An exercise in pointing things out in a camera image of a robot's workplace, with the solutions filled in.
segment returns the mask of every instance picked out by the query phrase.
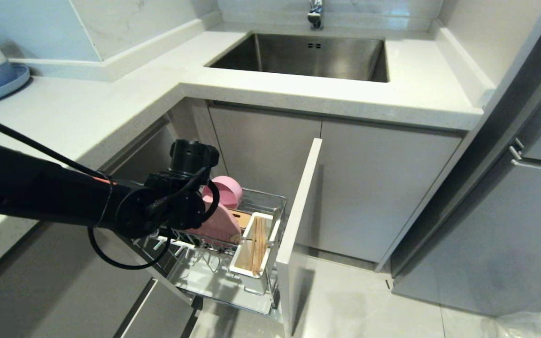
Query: gray floor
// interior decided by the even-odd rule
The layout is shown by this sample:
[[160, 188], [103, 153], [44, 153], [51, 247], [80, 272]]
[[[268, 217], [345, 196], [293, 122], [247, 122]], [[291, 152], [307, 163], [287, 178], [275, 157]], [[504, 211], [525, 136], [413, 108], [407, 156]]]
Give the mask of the gray floor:
[[[296, 327], [298, 338], [479, 338], [485, 317], [393, 295], [389, 274], [372, 264], [316, 253], [313, 284]], [[281, 338], [270, 317], [204, 301], [191, 338]]]

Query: faucet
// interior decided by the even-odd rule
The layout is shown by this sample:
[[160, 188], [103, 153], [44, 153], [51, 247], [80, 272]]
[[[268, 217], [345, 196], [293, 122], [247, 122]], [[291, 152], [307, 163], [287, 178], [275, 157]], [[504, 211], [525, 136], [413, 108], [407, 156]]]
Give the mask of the faucet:
[[309, 22], [311, 31], [319, 31], [323, 28], [323, 0], [309, 0]]

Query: white countertop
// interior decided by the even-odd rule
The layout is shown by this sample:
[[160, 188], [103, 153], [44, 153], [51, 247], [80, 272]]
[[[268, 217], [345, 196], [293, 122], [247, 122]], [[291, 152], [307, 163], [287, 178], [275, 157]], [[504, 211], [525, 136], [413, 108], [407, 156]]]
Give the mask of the white countertop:
[[[204, 67], [250, 30], [384, 38], [390, 82]], [[471, 106], [427, 33], [224, 23], [114, 83], [33, 77], [0, 100], [0, 122], [96, 169], [184, 97], [464, 131], [483, 114]], [[1, 134], [0, 145], [47, 158]], [[0, 215], [0, 258], [34, 224]]]

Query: kitchen sink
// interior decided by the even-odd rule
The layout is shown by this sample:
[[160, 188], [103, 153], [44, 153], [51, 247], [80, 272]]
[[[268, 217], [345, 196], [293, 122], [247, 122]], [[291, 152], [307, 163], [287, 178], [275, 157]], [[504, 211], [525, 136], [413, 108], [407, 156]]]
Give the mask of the kitchen sink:
[[251, 34], [209, 67], [388, 82], [382, 40]]

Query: plastic bag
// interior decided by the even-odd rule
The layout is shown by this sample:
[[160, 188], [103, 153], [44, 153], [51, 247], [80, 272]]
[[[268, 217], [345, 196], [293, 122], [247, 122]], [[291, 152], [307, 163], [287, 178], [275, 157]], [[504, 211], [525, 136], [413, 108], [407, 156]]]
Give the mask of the plastic bag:
[[483, 338], [541, 338], [541, 313], [519, 312], [481, 323]]

